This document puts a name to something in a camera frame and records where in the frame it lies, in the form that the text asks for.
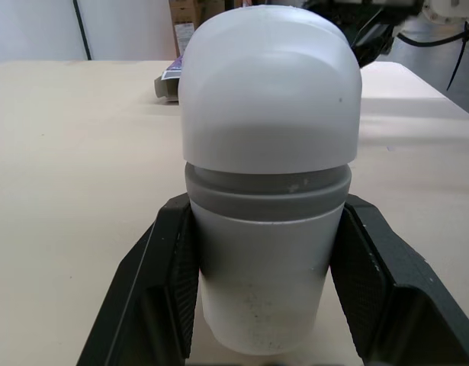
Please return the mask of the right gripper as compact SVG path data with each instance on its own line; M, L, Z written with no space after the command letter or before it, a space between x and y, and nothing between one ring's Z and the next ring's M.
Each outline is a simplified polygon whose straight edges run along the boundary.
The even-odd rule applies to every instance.
M369 65L381 54L387 55L394 43L394 26L376 24L352 45L359 65Z

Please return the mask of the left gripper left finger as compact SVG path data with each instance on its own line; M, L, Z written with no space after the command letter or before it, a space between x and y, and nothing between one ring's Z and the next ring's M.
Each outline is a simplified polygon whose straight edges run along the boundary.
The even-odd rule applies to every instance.
M198 283L190 200L174 197L120 262L78 363L185 364Z

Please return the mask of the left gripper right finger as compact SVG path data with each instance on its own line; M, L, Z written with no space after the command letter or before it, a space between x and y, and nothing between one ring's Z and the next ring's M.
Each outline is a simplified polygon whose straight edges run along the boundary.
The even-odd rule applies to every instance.
M345 203L330 270L363 364L469 365L469 319L374 205Z

